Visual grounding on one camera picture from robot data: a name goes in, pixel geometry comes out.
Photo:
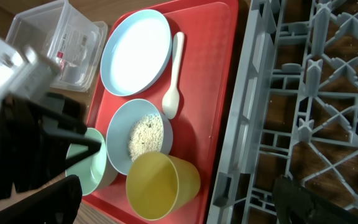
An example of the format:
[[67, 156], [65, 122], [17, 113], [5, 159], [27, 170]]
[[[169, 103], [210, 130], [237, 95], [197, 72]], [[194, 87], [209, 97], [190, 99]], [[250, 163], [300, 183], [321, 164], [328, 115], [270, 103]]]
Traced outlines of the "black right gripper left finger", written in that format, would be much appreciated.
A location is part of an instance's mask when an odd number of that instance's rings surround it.
[[80, 179], [69, 175], [0, 211], [0, 224], [73, 223], [82, 200]]

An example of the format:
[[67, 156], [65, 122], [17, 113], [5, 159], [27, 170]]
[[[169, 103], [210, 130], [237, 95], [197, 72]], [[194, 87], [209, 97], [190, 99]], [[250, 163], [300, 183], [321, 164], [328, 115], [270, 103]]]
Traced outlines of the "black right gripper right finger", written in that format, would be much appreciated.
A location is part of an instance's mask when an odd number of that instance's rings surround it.
[[275, 179], [272, 200], [280, 224], [358, 223], [358, 216], [316, 195], [290, 178]]

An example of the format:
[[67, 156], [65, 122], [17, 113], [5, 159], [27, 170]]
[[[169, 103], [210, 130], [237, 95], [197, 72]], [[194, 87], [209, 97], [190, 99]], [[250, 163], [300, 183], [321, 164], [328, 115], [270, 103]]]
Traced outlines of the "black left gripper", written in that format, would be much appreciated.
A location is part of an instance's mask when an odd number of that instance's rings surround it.
[[[64, 130], [57, 129], [62, 125]], [[101, 141], [86, 137], [81, 120], [9, 95], [0, 108], [0, 200], [35, 190], [96, 154]]]

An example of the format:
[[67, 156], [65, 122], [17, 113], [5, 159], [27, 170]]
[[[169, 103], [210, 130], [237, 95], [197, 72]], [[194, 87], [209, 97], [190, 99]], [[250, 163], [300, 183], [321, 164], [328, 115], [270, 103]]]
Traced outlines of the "mint green bowl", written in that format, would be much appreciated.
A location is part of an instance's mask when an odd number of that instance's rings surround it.
[[100, 150], [65, 171], [66, 177], [69, 175], [79, 177], [83, 196], [109, 186], [118, 175], [118, 171], [108, 159], [104, 136], [97, 129], [88, 128], [85, 137], [99, 141]]

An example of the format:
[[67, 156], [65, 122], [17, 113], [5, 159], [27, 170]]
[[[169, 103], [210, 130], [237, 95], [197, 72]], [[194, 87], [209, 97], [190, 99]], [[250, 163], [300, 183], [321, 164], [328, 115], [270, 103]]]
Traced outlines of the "light blue rice bowl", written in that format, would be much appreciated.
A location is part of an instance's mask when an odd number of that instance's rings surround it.
[[106, 146], [108, 158], [116, 170], [127, 175], [141, 154], [158, 151], [169, 154], [173, 129], [167, 117], [144, 99], [124, 103], [109, 124]]

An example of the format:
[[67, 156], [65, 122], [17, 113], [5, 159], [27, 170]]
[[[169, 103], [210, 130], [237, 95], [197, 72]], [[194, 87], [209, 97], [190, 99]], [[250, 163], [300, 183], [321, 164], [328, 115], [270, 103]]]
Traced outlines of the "yellow plastic cup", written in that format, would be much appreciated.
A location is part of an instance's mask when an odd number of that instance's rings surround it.
[[196, 197], [200, 187], [200, 174], [192, 163], [161, 152], [139, 156], [126, 179], [130, 206], [149, 221], [178, 210]]

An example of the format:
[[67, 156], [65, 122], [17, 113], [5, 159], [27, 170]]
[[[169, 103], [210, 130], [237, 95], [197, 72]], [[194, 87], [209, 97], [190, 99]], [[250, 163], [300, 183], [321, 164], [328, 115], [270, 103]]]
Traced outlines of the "white plastic spoon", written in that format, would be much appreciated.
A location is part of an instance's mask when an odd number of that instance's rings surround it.
[[181, 58], [185, 42], [185, 34], [177, 32], [173, 38], [172, 75], [170, 86], [162, 99], [163, 113], [168, 119], [173, 119], [178, 111], [180, 94], [178, 91], [178, 77], [180, 74]]

